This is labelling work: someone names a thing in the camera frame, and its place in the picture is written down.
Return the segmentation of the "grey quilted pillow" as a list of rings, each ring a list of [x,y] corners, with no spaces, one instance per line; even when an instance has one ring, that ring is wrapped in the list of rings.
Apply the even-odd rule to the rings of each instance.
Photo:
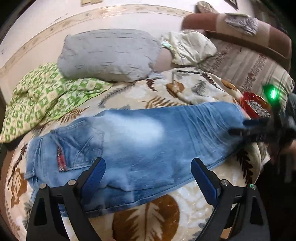
[[[153,72],[161,50],[159,40],[142,30],[93,30],[67,35],[57,65],[67,79],[134,82]]]

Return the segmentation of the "cream leaf pattern blanket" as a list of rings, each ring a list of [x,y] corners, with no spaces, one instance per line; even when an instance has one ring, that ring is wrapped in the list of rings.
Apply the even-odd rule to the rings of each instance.
[[[245,118],[242,93],[196,68],[116,83],[58,120],[36,126],[8,154],[4,199],[8,226],[25,240],[37,187],[76,179],[96,157],[106,173],[84,204],[103,239],[192,240],[212,213],[190,171],[198,157],[244,186],[267,160],[262,143],[234,153],[227,135]]]

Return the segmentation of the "framed wall picture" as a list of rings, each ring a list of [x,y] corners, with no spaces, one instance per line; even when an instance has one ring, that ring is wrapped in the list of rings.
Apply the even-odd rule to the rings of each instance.
[[[227,4],[229,4],[235,10],[238,10],[237,0],[224,0]]]

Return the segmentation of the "red round basket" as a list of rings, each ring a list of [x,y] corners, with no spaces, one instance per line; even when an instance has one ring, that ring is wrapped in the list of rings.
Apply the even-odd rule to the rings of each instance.
[[[271,117],[270,104],[252,92],[244,92],[238,102],[252,119]]]

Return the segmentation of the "striped floral mattress cover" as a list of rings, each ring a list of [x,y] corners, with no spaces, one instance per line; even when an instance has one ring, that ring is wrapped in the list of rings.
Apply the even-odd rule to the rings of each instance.
[[[261,97],[262,86],[272,84],[278,88],[281,105],[286,107],[295,82],[282,66],[248,48],[213,38],[211,41],[217,52],[201,62],[200,69],[231,82],[242,93],[249,91]]]

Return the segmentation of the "grey patterned folded cloth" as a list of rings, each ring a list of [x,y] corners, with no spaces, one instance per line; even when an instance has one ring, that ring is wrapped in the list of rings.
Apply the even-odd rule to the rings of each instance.
[[[247,100],[246,102],[258,114],[260,118],[271,117],[270,113],[254,100]]]

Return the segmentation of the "green patterned cloth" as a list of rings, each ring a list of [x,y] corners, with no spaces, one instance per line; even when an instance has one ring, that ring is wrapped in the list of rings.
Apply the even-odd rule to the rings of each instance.
[[[6,105],[1,143],[10,143],[38,125],[59,119],[111,86],[97,78],[67,80],[55,63],[40,65],[14,88]]]

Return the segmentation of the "cream floral crumpled sheet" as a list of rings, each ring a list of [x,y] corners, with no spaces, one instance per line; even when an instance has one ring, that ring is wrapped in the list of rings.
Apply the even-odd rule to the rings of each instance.
[[[195,30],[168,32],[161,36],[160,42],[170,50],[172,63],[179,66],[197,66],[217,53],[211,40]]]

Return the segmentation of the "pink pillow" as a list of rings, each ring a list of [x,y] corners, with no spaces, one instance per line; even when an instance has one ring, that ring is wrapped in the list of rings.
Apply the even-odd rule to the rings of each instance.
[[[157,61],[154,66],[155,72],[163,72],[172,69],[171,61],[172,61],[172,54],[169,49],[163,48],[160,51],[160,54],[157,58]]]

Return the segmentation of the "blue denim jeans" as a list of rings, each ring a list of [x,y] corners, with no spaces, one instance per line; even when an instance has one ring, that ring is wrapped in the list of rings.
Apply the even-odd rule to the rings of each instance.
[[[242,109],[228,102],[153,109],[110,109],[78,118],[30,141],[24,178],[34,192],[42,183],[65,185],[97,158],[106,171],[90,201],[89,216],[139,206],[193,180],[191,161],[211,169],[234,153],[243,128]]]

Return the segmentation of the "grey cloth on footboard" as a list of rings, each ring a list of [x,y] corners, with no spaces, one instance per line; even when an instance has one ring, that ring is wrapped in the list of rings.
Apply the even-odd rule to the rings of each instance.
[[[259,20],[249,15],[226,14],[225,23],[245,35],[255,36]]]

